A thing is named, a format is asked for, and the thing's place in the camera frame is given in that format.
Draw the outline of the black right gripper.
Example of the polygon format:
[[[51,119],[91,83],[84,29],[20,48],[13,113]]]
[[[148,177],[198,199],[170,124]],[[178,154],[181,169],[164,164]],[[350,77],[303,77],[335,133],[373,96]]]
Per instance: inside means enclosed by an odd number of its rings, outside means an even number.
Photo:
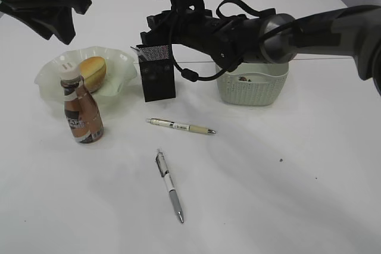
[[[144,45],[179,44],[209,55],[220,68],[233,71],[242,62],[267,62],[257,40],[263,20],[245,15],[214,18],[211,11],[174,11],[147,17],[150,31],[142,32]]]

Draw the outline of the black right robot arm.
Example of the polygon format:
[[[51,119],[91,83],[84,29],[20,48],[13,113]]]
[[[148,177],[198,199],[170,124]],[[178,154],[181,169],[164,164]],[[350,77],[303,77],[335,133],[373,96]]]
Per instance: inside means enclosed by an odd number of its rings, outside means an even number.
[[[183,45],[209,55],[221,72],[242,63],[284,64],[299,54],[353,58],[360,79],[380,87],[380,7],[360,5],[302,18],[244,8],[239,15],[186,10],[147,18],[145,46]]]

